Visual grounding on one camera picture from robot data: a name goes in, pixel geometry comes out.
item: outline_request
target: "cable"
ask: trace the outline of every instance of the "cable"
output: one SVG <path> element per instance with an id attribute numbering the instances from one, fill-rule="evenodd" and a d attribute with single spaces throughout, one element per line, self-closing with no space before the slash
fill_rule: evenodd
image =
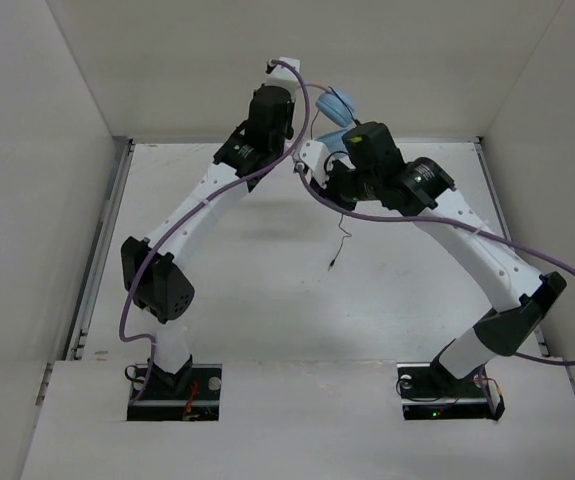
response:
<path id="1" fill-rule="evenodd" d="M 343 155 L 349 155 L 343 150 L 336 150 L 335 152 L 331 152 L 323 162 L 323 169 L 325 170 L 325 173 L 327 173 L 327 165 L 329 164 L 329 161 L 333 158 L 334 155 L 338 155 L 339 153 L 342 153 Z"/>
<path id="2" fill-rule="evenodd" d="M 191 395 L 189 395 L 189 398 L 185 403 L 185 409 L 183 410 L 183 418 L 185 418 L 185 415 L 191 412 L 191 404 L 194 403 L 194 398 L 196 398 L 196 395 L 198 394 L 198 382 L 192 383 L 189 386 L 189 389 L 191 391 Z"/>
<path id="3" fill-rule="evenodd" d="M 316 110 L 316 115 L 314 115 L 314 119 L 311 121 L 311 125 L 309 126 L 309 136 L 311 139 L 314 139 L 314 123 L 316 123 L 316 119 L 318 118 L 318 114 L 320 110 Z"/>
<path id="4" fill-rule="evenodd" d="M 476 235 L 479 235 L 483 238 L 486 238 L 487 240 L 491 240 L 491 241 L 497 242 L 497 243 L 502 243 L 503 245 L 511 247 L 515 250 L 519 250 L 521 252 L 527 253 L 528 255 L 539 258 L 541 260 L 544 260 L 547 263 L 550 263 L 550 264 L 552 264 L 558 268 L 561 268 L 562 270 L 565 270 L 566 272 L 570 273 L 571 275 L 573 275 L 575 277 L 575 268 L 572 267 L 571 265 L 563 262 L 562 260 L 558 260 L 558 259 L 556 259 L 550 255 L 547 255 L 546 253 L 543 253 L 539 250 L 536 250 L 535 248 L 521 245 L 520 243 L 516 243 L 512 240 L 507 240 L 504 237 L 500 237 L 500 236 L 495 235 L 493 233 L 485 232 L 484 230 L 480 230 L 480 229 L 478 229 L 472 225 L 468 225 L 468 224 L 460 222 L 458 220 L 453 220 L 451 218 L 431 218 L 431 217 L 419 217 L 419 216 L 416 216 L 416 217 L 390 217 L 390 216 L 379 216 L 379 215 L 365 215 L 364 213 L 357 213 L 357 212 L 351 212 L 349 210 L 345 210 L 344 208 L 337 206 L 333 202 L 321 197 L 320 195 L 318 195 L 314 191 L 314 189 L 307 182 L 307 177 L 303 173 L 303 166 L 302 165 L 303 165 L 302 163 L 298 163 L 296 165 L 296 169 L 298 171 L 298 175 L 300 176 L 300 181 L 302 182 L 305 189 L 314 198 L 314 200 L 316 200 L 318 203 L 326 206 L 327 208 L 334 210 L 335 212 L 345 214 L 348 217 L 357 218 L 359 220 L 366 220 L 369 222 L 379 222 L 379 223 L 414 222 L 414 223 L 441 223 L 444 225 L 451 225 L 452 227 L 462 228 L 463 230 L 467 230 L 468 232 L 475 233 Z M 525 355 L 523 353 L 518 353 L 518 352 L 515 353 L 514 355 L 517 357 L 523 358 L 525 360 L 531 360 L 533 362 L 542 363 L 545 365 L 558 365 L 558 366 L 562 366 L 562 367 L 575 367 L 575 360 L 561 360 L 561 361 L 549 360 L 547 358 L 532 357 L 531 355 Z"/>
<path id="5" fill-rule="evenodd" d="M 136 374 L 136 369 L 138 368 L 136 365 L 127 365 L 125 367 L 125 378 L 127 380 L 129 380 L 131 383 L 143 383 L 142 379 L 135 377 L 135 376 L 131 376 L 129 374 L 129 369 L 133 368 L 134 369 L 134 375 Z"/>
<path id="6" fill-rule="evenodd" d="M 481 365 L 480 368 L 478 369 L 478 383 L 480 383 L 479 387 L 482 390 L 483 395 L 485 396 L 485 400 L 487 400 L 487 405 L 489 406 L 489 411 L 491 412 L 492 415 L 495 415 L 496 414 L 496 407 L 494 407 L 494 402 L 491 399 L 491 395 L 487 391 L 487 388 L 486 388 L 487 385 L 485 385 L 485 380 L 489 381 L 489 379 L 487 379 L 483 375 L 484 370 L 485 370 L 484 365 Z M 498 382 L 496 382 L 496 380 L 494 380 L 494 382 L 496 383 L 496 390 L 498 390 Z"/>
<path id="7" fill-rule="evenodd" d="M 441 395 L 440 397 L 436 397 L 436 398 L 431 398 L 431 399 L 405 397 L 403 395 L 402 390 L 400 389 L 400 384 L 402 382 L 403 382 L 403 380 L 399 378 L 398 381 L 396 382 L 396 385 L 394 386 L 394 388 L 396 389 L 396 393 L 398 394 L 398 396 L 400 398 L 402 398 L 403 400 L 411 400 L 412 402 L 437 402 L 441 398 L 444 398 L 444 395 Z"/>
<path id="8" fill-rule="evenodd" d="M 271 63 L 286 68 L 296 76 L 296 79 L 298 80 L 298 83 L 300 84 L 300 87 L 303 90 L 303 98 L 305 100 L 305 121 L 303 122 L 303 127 L 298 133 L 298 136 L 296 137 L 294 142 L 288 148 L 285 149 L 280 158 L 276 159 L 274 162 L 267 165 L 266 167 L 261 168 L 257 172 L 246 175 L 242 178 L 239 178 L 238 180 L 235 180 L 227 185 L 220 187 L 214 193 L 207 196 L 207 198 L 205 199 L 207 200 L 207 202 L 211 202 L 216 197 L 218 197 L 218 195 L 236 187 L 237 185 L 240 185 L 241 183 L 248 182 L 249 180 L 252 180 L 254 178 L 262 177 L 271 172 L 279 163 L 281 163 L 283 160 L 289 157 L 296 150 L 296 148 L 302 142 L 305 134 L 307 133 L 311 108 L 309 104 L 309 94 L 307 93 L 307 89 L 305 88 L 306 87 L 305 80 L 300 75 L 298 70 L 296 70 L 290 64 L 283 62 L 282 60 L 271 60 Z M 194 208 L 192 208 L 189 212 L 187 212 L 180 220 L 178 220 L 174 225 L 172 225 L 162 237 L 160 237 L 160 240 L 158 240 L 158 242 L 156 242 L 156 244 L 151 248 L 145 259 L 143 260 L 143 263 L 140 264 L 140 267 L 136 271 L 136 275 L 134 275 L 134 279 L 132 280 L 129 292 L 127 293 L 127 298 L 125 298 L 125 304 L 123 305 L 123 310 L 120 315 L 120 325 L 118 327 L 118 336 L 120 340 L 125 343 L 129 343 L 129 342 L 135 342 L 136 340 L 144 339 L 149 340 L 151 343 L 149 353 L 150 358 L 149 361 L 147 362 L 147 371 L 145 373 L 143 386 L 138 392 L 138 394 L 129 402 L 130 405 L 133 405 L 135 402 L 137 402 L 142 396 L 143 392 L 145 391 L 145 387 L 147 386 L 149 378 L 151 377 L 151 371 L 154 365 L 154 355 L 156 354 L 156 337 L 154 337 L 152 334 L 139 333 L 137 335 L 131 335 L 131 336 L 125 334 L 125 327 L 127 325 L 127 315 L 129 314 L 129 309 L 131 308 L 131 304 L 133 303 L 134 297 L 136 295 L 136 290 L 138 289 L 138 285 L 140 284 L 140 281 L 143 278 L 145 270 L 149 266 L 150 262 L 152 261 L 152 259 L 154 258 L 160 247 L 167 240 L 169 240 L 169 238 L 176 232 L 176 230 L 178 230 L 181 226 L 183 226 L 183 224 L 185 224 L 191 217 L 196 215 L 196 213 L 198 213 L 205 206 L 205 204 L 206 204 L 205 202 L 197 204 Z"/>
<path id="9" fill-rule="evenodd" d="M 322 83 L 318 83 L 318 82 L 307 82 L 305 83 L 306 87 L 311 87 L 311 88 L 317 88 L 319 90 L 322 90 L 323 92 L 327 92 L 327 93 L 331 93 L 331 91 L 329 90 L 329 87 L 326 87 L 325 85 L 323 85 Z"/>
<path id="10" fill-rule="evenodd" d="M 345 103 L 345 101 L 342 99 L 342 97 L 340 95 L 338 95 L 338 92 L 336 90 L 334 90 L 334 87 L 329 87 L 329 90 L 331 90 L 331 93 L 334 94 L 334 96 L 340 100 L 340 103 L 342 103 L 343 105 L 345 105 L 345 108 L 347 109 L 347 111 L 349 112 L 349 115 L 351 115 L 352 120 L 354 121 L 354 123 L 356 124 L 356 126 L 360 125 L 360 122 L 358 121 L 358 119 L 354 116 L 354 112 L 352 112 L 351 108 L 349 108 L 349 105 L 347 105 Z"/>
<path id="11" fill-rule="evenodd" d="M 456 405 L 456 404 L 458 403 L 458 401 L 460 400 L 460 398 L 461 398 L 461 394 L 460 394 L 460 392 L 458 392 L 458 394 L 456 395 L 456 399 L 455 399 L 453 402 L 444 405 L 440 410 L 441 410 L 441 411 L 445 411 L 445 410 L 447 410 L 448 408 L 453 407 L 454 405 Z"/>
<path id="12" fill-rule="evenodd" d="M 332 267 L 336 264 L 336 260 L 338 259 L 338 255 L 340 255 L 340 251 L 343 249 L 343 245 L 345 244 L 345 239 L 346 238 L 351 238 L 353 237 L 353 235 L 351 233 L 349 233 L 347 230 L 345 230 L 343 228 L 343 220 L 345 219 L 345 215 L 344 214 L 340 214 L 340 221 L 338 222 L 338 228 L 340 229 L 341 232 L 343 232 L 343 238 L 340 239 L 340 246 L 338 247 L 338 251 L 336 252 L 336 255 L 334 255 L 334 258 L 332 259 L 331 262 L 329 262 L 329 266 L 327 267 L 327 271 L 331 270 Z"/>
<path id="13" fill-rule="evenodd" d="M 491 378 L 491 377 L 486 377 L 486 376 L 482 376 L 481 377 L 483 381 L 489 383 L 492 382 L 494 385 L 496 385 L 496 390 L 498 390 L 498 394 L 502 395 L 503 391 L 500 388 L 500 385 L 498 385 L 498 381 L 495 378 Z M 478 385 L 477 384 L 477 380 L 470 380 L 471 383 L 473 383 L 474 385 Z"/>

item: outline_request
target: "white panel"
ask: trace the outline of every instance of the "white panel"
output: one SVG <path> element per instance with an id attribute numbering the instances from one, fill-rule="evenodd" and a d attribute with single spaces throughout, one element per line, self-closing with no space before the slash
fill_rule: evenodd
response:
<path id="1" fill-rule="evenodd" d="M 472 210 L 475 207 L 469 205 L 461 192 L 446 190 L 436 198 L 436 203 L 436 208 L 426 208 L 420 216 L 460 220 L 493 233 Z M 541 272 L 521 260 L 505 245 L 472 235 L 472 232 L 445 228 L 436 223 L 421 223 L 418 227 L 458 260 L 480 285 L 497 312 L 520 307 L 520 298 L 523 295 L 531 296 L 542 285 Z"/>
<path id="2" fill-rule="evenodd" d="M 428 156 L 441 164 L 472 208 L 500 231 L 473 144 L 400 147 L 407 159 Z M 137 146 L 85 359 L 147 358 L 147 342 L 118 339 L 126 296 L 120 245 L 130 235 L 142 238 L 169 215 L 217 148 Z M 187 263 L 196 297 L 183 321 L 196 361 L 429 361 L 488 311 L 487 298 L 464 269 L 413 225 L 345 219 L 353 238 L 328 270 L 342 237 L 340 215 L 314 202 L 292 169 L 285 162 L 263 179 Z M 387 214 L 376 203 L 361 209 Z M 153 333 L 155 326 L 152 315 L 132 308 L 128 332 Z"/>
<path id="3" fill-rule="evenodd" d="M 561 0 L 49 3 L 114 134 L 213 140 L 277 55 L 397 135 L 483 134 Z"/>
<path id="4" fill-rule="evenodd" d="M 125 422 L 120 362 L 56 366 L 23 480 L 574 480 L 564 369 L 494 360 L 507 411 L 409 421 L 388 362 L 225 364 L 218 422 Z"/>
<path id="5" fill-rule="evenodd" d="M 485 148 L 514 236 L 575 265 L 575 0 L 552 22 Z M 556 352 L 575 358 L 575 283 L 543 327 Z"/>
<path id="6" fill-rule="evenodd" d="M 0 0 L 0 479 L 71 319 L 113 143 L 44 0 Z"/>

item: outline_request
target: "white table surface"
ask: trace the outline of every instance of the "white table surface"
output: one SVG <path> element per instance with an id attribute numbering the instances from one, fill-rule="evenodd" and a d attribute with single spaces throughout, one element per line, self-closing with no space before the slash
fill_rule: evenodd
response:
<path id="1" fill-rule="evenodd" d="M 224 364 L 221 420 L 125 422 L 122 370 L 148 345 L 117 338 L 119 248 L 183 200 L 215 148 L 136 148 L 83 361 L 56 365 L 23 480 L 575 479 L 564 369 L 494 360 L 507 403 L 497 424 L 403 420 L 393 360 L 429 361 L 487 299 L 412 225 L 347 219 L 354 237 L 328 271 L 339 215 L 307 196 L 289 164 L 215 227 L 186 272 L 197 290 L 186 314 L 195 359 Z M 401 148 L 438 161 L 499 230 L 472 144 Z M 130 332 L 154 326 L 132 309 Z M 533 337 L 523 351 L 538 354 Z"/>
<path id="2" fill-rule="evenodd" d="M 405 421 L 392 362 L 232 362 L 218 422 L 141 423 L 123 367 L 56 364 L 22 480 L 575 480 L 564 369 L 492 361 L 494 423 Z"/>
<path id="3" fill-rule="evenodd" d="M 500 231 L 473 144 L 400 147 L 407 160 L 439 162 Z M 120 246 L 130 235 L 144 237 L 183 201 L 217 148 L 136 147 L 85 359 L 147 358 L 147 342 L 126 345 L 117 335 L 126 295 Z M 362 210 L 389 213 L 373 202 Z M 186 271 L 196 298 L 182 320 L 195 361 L 428 361 L 489 309 L 460 265 L 413 225 L 345 219 L 353 238 L 328 271 L 342 237 L 339 219 L 309 197 L 289 161 L 226 215 Z M 134 307 L 128 332 L 153 332 L 155 324 Z M 525 348 L 537 353 L 535 342 Z"/>

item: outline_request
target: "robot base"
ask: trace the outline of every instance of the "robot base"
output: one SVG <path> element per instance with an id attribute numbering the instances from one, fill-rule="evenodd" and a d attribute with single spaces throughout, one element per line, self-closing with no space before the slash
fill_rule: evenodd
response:
<path id="1" fill-rule="evenodd" d="M 505 411 L 504 401 L 495 385 L 485 385 L 495 411 L 492 411 L 477 374 L 458 380 L 449 392 L 430 377 L 429 363 L 399 363 L 396 390 L 402 399 L 405 420 L 453 420 L 488 418 L 498 420 Z"/>
<path id="2" fill-rule="evenodd" d="M 144 377 L 146 370 L 146 366 L 139 366 L 134 372 L 135 377 Z M 221 381 L 222 365 L 194 364 L 187 388 L 174 395 L 167 385 L 152 375 L 143 395 L 128 407 L 127 421 L 216 421 L 220 413 Z M 129 392 L 130 400 L 138 393 L 134 385 Z M 198 387 L 197 392 L 191 399 L 191 409 L 186 411 L 193 385 Z"/>

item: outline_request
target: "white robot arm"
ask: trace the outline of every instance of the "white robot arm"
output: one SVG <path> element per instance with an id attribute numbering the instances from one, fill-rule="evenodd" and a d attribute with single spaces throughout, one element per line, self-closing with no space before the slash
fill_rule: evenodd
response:
<path id="1" fill-rule="evenodd" d="M 320 142 L 307 142 L 300 151 L 300 161 L 311 171 L 311 187 L 320 196 L 346 210 L 353 210 L 359 201 L 378 200 L 404 217 L 449 218 L 492 233 L 433 160 L 422 157 L 404 162 L 385 125 L 360 124 L 343 135 L 343 143 L 355 168 L 339 160 L 330 163 L 331 156 Z M 431 364 L 399 365 L 406 386 L 414 388 L 413 397 L 433 398 L 433 403 L 453 395 L 455 388 L 467 388 L 474 372 L 492 358 L 513 355 L 548 313 L 566 282 L 557 272 L 543 275 L 509 247 L 479 235 L 438 223 L 416 225 L 463 266 L 492 307 Z M 413 382 L 409 372 L 414 373 Z"/>
<path id="2" fill-rule="evenodd" d="M 298 60 L 280 60 L 299 71 Z M 298 87 L 295 75 L 287 68 L 273 68 L 266 82 L 254 92 L 248 118 L 216 152 L 213 163 L 189 197 L 143 240 L 130 237 L 121 248 L 123 279 L 129 290 L 150 246 L 196 205 L 205 204 L 156 253 L 134 297 L 136 306 L 150 311 L 160 323 L 152 372 L 173 391 L 182 391 L 187 386 L 192 367 L 184 338 L 185 326 L 176 320 L 194 297 L 194 288 L 183 272 L 211 227 L 251 192 L 260 178 L 241 183 L 211 201 L 208 198 L 224 185 L 261 170 L 283 154 L 285 140 L 294 133 L 292 119 Z"/>

